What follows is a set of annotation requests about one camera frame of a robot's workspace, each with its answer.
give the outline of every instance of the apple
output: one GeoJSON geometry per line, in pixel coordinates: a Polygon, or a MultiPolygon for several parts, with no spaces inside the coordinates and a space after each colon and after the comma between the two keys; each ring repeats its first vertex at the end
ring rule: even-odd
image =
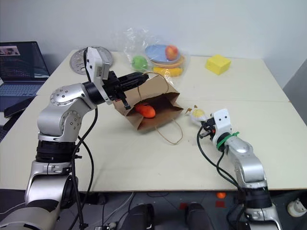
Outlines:
{"type": "Polygon", "coordinates": [[[165,55],[167,60],[173,61],[178,56],[178,49],[174,45],[169,45],[165,48],[165,55]]]}

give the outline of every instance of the yellow block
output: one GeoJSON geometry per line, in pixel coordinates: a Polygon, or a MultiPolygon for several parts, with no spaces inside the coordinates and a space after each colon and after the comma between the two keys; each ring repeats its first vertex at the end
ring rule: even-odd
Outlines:
{"type": "Polygon", "coordinates": [[[231,60],[217,54],[207,60],[206,68],[213,73],[220,75],[229,69],[231,60]]]}

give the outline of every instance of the green zip tie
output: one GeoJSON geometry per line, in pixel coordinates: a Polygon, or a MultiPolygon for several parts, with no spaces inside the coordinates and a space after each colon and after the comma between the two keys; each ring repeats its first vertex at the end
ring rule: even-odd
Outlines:
{"type": "Polygon", "coordinates": [[[221,145],[223,145],[230,137],[232,136],[238,136],[239,132],[233,133],[233,134],[229,134],[228,136],[224,137],[223,140],[221,140],[217,145],[217,150],[219,150],[219,148],[221,147],[221,145]]]}

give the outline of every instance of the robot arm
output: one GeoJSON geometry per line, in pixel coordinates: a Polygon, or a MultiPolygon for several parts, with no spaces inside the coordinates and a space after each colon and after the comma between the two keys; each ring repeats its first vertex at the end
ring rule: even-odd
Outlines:
{"type": "Polygon", "coordinates": [[[216,148],[225,152],[235,167],[239,189],[245,195],[245,216],[251,230],[282,230],[275,205],[268,191],[267,179],[253,147],[232,133],[227,109],[211,114],[201,122],[206,131],[200,138],[210,136],[216,148]]]}
{"type": "Polygon", "coordinates": [[[55,90],[39,115],[39,141],[25,193],[26,207],[8,215],[0,223],[1,229],[54,229],[60,210],[74,203],[71,160],[83,116],[104,102],[121,100],[129,109],[124,92],[148,79],[137,72],[117,78],[109,72],[106,57],[91,47],[87,48],[85,66],[92,82],[55,90]]]}

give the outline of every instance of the paper bag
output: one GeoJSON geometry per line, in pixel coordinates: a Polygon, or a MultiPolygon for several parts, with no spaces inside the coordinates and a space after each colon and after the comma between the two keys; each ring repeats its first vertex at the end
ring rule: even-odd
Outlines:
{"type": "Polygon", "coordinates": [[[126,110],[122,102],[113,102],[114,107],[122,115],[124,115],[137,130],[148,130],[158,127],[176,118],[183,108],[177,103],[179,93],[161,76],[156,76],[147,80],[138,89],[126,91],[126,100],[130,104],[131,109],[126,110]],[[135,111],[134,106],[140,101],[147,102],[156,111],[154,118],[144,118],[135,111]]]}

